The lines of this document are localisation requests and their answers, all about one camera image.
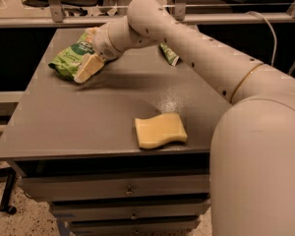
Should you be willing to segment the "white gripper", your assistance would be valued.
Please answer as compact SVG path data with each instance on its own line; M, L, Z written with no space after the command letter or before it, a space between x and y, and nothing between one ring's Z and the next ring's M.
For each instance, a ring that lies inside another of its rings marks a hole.
M92 39L92 48L96 54L83 56L82 64L74 76L76 83L82 84L96 74L105 64L103 59L115 60L125 52L124 29L124 24L119 22L86 29L87 39Z

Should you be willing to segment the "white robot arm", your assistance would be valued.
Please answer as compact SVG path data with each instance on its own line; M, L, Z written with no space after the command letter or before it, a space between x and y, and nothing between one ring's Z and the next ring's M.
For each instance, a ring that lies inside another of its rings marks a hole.
M295 236L295 79L177 22L155 0L132 0L96 29L85 82L126 50L166 43L228 109L210 145L213 236Z

